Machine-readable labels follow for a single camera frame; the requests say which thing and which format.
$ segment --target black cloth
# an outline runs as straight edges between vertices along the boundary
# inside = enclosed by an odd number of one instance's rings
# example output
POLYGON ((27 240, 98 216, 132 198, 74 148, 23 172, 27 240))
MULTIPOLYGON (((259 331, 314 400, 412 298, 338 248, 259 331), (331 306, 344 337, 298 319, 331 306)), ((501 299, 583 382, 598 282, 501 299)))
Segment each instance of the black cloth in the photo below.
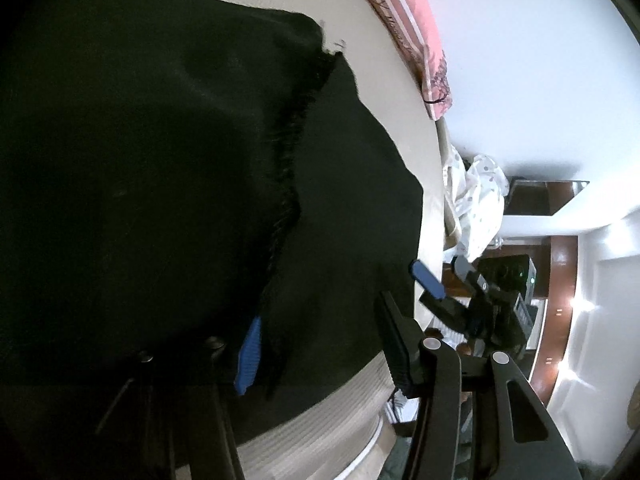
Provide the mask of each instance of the black cloth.
POLYGON ((310 18, 35 0, 0 71, 0 410, 30 458, 127 478, 92 438, 117 381, 95 383, 142 349, 260 314, 241 443, 381 350, 380 291, 411 313, 422 189, 310 18))

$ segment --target beige mattress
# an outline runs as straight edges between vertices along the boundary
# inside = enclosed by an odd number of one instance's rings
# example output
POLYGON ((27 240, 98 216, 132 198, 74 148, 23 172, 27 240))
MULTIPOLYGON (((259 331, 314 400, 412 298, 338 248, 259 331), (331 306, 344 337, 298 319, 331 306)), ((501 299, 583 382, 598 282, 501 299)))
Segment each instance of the beige mattress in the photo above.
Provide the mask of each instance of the beige mattress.
MULTIPOLYGON (((361 101, 386 128, 407 168, 424 189, 418 257, 440 276, 442 270, 443 183, 436 126, 417 85, 386 28, 366 0, 226 0, 254 7, 302 12, 321 23, 326 46, 344 46, 361 101)), ((419 304, 424 327, 431 315, 419 304)), ((382 355, 349 383, 307 412, 241 446, 248 479, 332 480, 372 439, 379 412, 393 389, 382 355)), ((374 446, 362 467, 346 478, 375 478, 388 446, 374 446)), ((187 471, 181 471, 188 478, 187 471)))

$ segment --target pink pillow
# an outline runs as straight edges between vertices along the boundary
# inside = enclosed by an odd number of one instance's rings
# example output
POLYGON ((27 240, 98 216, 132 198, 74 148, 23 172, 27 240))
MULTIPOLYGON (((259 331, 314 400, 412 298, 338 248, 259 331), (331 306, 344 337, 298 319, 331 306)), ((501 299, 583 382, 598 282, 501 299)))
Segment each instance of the pink pillow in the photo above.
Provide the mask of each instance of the pink pillow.
POLYGON ((435 121, 451 106, 447 61, 427 0, 369 0, 396 40, 420 82, 422 98, 435 121))

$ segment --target wooden furniture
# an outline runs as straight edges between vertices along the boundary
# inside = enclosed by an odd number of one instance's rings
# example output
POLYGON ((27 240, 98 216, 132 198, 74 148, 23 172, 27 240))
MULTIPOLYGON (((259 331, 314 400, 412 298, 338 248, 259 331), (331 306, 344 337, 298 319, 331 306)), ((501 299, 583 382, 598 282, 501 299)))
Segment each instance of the wooden furniture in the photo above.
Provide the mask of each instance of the wooden furniture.
MULTIPOLYGON (((531 386, 546 406, 558 379, 558 363, 564 357, 571 329, 572 308, 578 274, 578 237, 552 236, 538 245, 507 245, 485 251, 482 257, 528 254, 536 266, 535 298, 548 298, 542 336, 533 365, 531 386)), ((468 298, 469 292, 443 268, 442 283, 447 294, 468 298)))
POLYGON ((510 183, 504 214, 514 216, 553 216, 589 183, 585 180, 524 180, 510 183))

